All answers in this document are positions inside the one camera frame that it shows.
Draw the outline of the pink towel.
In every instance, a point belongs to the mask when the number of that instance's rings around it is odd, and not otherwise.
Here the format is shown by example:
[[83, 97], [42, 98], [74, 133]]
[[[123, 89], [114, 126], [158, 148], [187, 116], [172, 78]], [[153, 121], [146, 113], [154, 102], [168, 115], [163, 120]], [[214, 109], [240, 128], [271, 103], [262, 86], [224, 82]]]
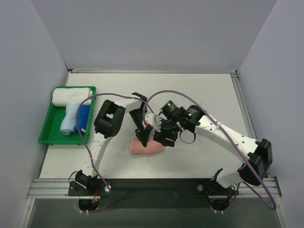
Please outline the pink towel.
[[162, 151], [164, 151], [164, 146], [153, 139], [149, 139], [145, 147], [138, 139], [132, 139], [129, 143], [129, 153], [132, 155], [150, 155]]

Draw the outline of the light blue towel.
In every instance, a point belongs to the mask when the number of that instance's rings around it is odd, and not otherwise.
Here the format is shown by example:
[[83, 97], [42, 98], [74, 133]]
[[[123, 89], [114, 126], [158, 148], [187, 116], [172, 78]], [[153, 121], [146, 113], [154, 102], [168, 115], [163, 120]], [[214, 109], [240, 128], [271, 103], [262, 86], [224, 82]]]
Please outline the light blue towel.
[[79, 104], [69, 103], [65, 108], [65, 117], [61, 122], [60, 132], [63, 135], [70, 135], [74, 132], [76, 125], [76, 112]]

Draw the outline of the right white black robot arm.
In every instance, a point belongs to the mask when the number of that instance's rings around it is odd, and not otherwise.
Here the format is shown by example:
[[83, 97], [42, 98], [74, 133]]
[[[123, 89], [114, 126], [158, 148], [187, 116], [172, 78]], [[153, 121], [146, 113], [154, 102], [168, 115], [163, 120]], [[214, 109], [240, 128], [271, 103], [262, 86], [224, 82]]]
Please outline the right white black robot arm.
[[155, 129], [154, 140], [163, 146], [174, 147], [178, 132], [189, 131], [194, 136], [202, 136], [213, 141], [237, 157], [241, 164], [233, 169], [219, 168], [212, 177], [211, 190], [222, 194], [228, 187], [245, 182], [260, 186], [272, 164], [271, 142], [247, 137], [215, 120], [196, 105], [188, 109], [177, 107], [168, 101], [156, 114], [145, 116], [145, 120]]

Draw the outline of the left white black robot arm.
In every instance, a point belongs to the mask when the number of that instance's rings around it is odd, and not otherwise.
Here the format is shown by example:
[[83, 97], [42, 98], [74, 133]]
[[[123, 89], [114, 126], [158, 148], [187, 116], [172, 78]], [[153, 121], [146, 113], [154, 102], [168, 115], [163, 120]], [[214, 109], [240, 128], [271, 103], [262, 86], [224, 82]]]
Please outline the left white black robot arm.
[[102, 190], [105, 185], [111, 189], [108, 183], [99, 174], [99, 166], [109, 142], [119, 133], [124, 116], [129, 114], [136, 126], [135, 135], [144, 148], [147, 148], [150, 141], [152, 127], [144, 122], [147, 112], [144, 105], [147, 97], [140, 93], [132, 93], [132, 97], [121, 96], [122, 100], [105, 100], [94, 120], [94, 136], [91, 147], [86, 146], [89, 153], [89, 165], [75, 175], [75, 180], [70, 183], [70, 188], [74, 191], [81, 191], [89, 196]]

